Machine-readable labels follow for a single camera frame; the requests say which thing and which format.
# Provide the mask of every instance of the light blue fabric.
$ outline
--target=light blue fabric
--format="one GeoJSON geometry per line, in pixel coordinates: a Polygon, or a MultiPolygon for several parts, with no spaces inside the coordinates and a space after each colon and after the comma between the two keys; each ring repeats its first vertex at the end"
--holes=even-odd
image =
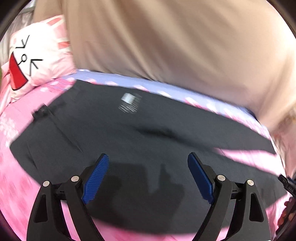
{"type": "Polygon", "coordinates": [[[248,110],[243,107],[234,106],[201,93],[161,82],[132,78],[118,74],[92,72],[86,69],[77,70],[77,73],[65,76],[64,79],[69,77],[103,85],[117,85],[126,88],[145,88],[151,93],[164,95],[181,102],[186,102],[186,99],[190,98],[191,100],[196,101],[202,108],[210,109],[219,115],[228,116],[229,113],[231,113],[232,115],[240,116],[245,120],[257,122],[256,119],[249,114],[248,110]]]}

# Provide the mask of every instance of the tan towel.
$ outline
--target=tan towel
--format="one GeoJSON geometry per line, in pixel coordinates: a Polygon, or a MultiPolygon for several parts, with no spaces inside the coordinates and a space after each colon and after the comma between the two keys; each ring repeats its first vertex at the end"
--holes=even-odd
{"type": "Polygon", "coordinates": [[[34,21],[61,13],[78,68],[199,91],[270,130],[296,103],[296,40],[266,0],[37,0],[34,21]]]}

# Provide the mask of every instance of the pink bedsheet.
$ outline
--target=pink bedsheet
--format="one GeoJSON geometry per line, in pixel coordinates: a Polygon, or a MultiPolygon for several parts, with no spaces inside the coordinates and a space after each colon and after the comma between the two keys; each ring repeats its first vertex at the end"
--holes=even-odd
{"type": "MultiPolygon", "coordinates": [[[[68,80],[57,79],[39,86],[16,103],[9,104],[0,116],[0,209],[12,229],[23,241],[26,240],[30,212],[40,185],[20,167],[10,152],[9,145],[32,121],[31,113],[34,110],[43,103],[49,104],[72,84],[73,78],[68,78],[68,80]]],[[[238,117],[229,115],[229,118],[237,120],[238,117]]],[[[258,133],[266,133],[266,130],[259,128],[258,133]]],[[[221,154],[263,171],[284,175],[284,168],[278,155],[263,151],[229,150],[221,150],[221,154]]],[[[275,234],[277,220],[288,198],[287,194],[266,210],[272,235],[275,234]]],[[[71,237],[79,241],[66,204],[63,204],[63,210],[71,237]]],[[[106,241],[191,241],[195,235],[147,235],[114,228],[97,220],[95,224],[106,241]]],[[[223,239],[226,232],[227,229],[222,230],[218,240],[223,239]]]]}

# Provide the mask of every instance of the pink pillowcase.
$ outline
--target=pink pillowcase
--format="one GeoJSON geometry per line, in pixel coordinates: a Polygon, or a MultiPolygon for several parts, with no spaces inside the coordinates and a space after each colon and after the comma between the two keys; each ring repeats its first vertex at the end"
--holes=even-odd
{"type": "Polygon", "coordinates": [[[17,31],[9,46],[8,69],[7,63],[2,67],[0,114],[8,103],[15,102],[34,87],[75,73],[63,15],[17,31]]]}

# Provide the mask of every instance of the black fabric mat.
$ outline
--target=black fabric mat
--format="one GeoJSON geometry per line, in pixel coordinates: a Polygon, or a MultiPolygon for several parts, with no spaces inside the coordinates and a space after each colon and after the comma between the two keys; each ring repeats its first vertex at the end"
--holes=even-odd
{"type": "Polygon", "coordinates": [[[38,117],[11,144],[14,157],[39,183],[59,183],[108,154],[110,168],[87,208],[111,225],[145,233],[196,232],[209,205],[187,167],[192,151],[232,181],[254,180],[265,207],[286,193],[276,176],[215,153],[221,148],[275,154],[269,140],[215,113],[79,80],[49,109],[52,115],[38,117]],[[131,95],[131,105],[121,100],[131,95]]]}

